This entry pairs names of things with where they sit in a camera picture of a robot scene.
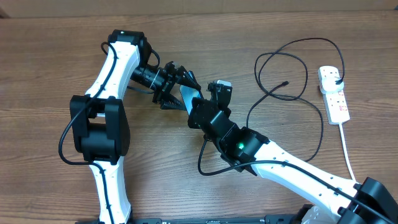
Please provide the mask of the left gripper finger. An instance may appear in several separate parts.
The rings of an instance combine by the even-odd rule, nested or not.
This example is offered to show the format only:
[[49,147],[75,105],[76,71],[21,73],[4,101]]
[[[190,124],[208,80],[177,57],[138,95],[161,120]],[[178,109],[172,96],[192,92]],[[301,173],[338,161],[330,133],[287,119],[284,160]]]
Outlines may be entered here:
[[177,81],[179,85],[187,86],[195,90],[201,90],[201,86],[193,79],[193,77],[185,70],[177,72]]
[[171,94],[162,96],[162,99],[160,100],[160,108],[162,110],[186,110],[185,105]]

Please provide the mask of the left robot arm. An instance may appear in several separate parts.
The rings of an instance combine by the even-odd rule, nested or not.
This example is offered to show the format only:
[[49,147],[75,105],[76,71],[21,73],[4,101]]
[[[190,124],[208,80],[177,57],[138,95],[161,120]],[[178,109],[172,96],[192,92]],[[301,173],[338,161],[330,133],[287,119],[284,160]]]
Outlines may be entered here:
[[156,51],[143,32],[113,30],[105,45],[106,60],[96,81],[83,96],[70,100],[75,149],[83,155],[82,166],[89,166],[100,202],[96,223],[132,223],[132,205],[124,180],[124,157],[131,134],[123,105],[129,82],[144,86],[143,92],[163,110],[185,110],[185,105],[171,94],[175,84],[200,90],[200,85],[183,67],[169,62],[165,67],[150,65]]

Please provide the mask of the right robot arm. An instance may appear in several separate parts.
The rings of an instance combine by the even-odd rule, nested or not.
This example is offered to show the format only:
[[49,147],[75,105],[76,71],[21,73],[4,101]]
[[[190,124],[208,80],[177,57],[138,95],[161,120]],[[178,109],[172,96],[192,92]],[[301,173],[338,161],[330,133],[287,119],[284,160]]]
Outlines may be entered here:
[[201,91],[181,87],[190,128],[201,129],[205,141],[220,152],[229,170],[277,182],[311,202],[301,223],[397,223],[397,202],[380,182],[368,177],[362,184],[327,173],[283,150],[274,141],[229,118],[232,87],[228,82],[210,83],[211,99]]

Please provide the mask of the Samsung Galaxy smartphone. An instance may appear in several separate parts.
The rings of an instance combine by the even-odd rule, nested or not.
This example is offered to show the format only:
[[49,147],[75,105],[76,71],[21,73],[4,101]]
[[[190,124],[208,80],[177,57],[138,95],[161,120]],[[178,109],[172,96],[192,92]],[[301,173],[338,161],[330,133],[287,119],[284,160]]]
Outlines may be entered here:
[[203,99],[203,95],[200,90],[196,90],[194,88],[190,88],[188,86],[180,85],[180,94],[182,96],[182,100],[184,102],[186,111],[188,115],[192,112],[193,104],[192,100],[194,98],[201,98]]

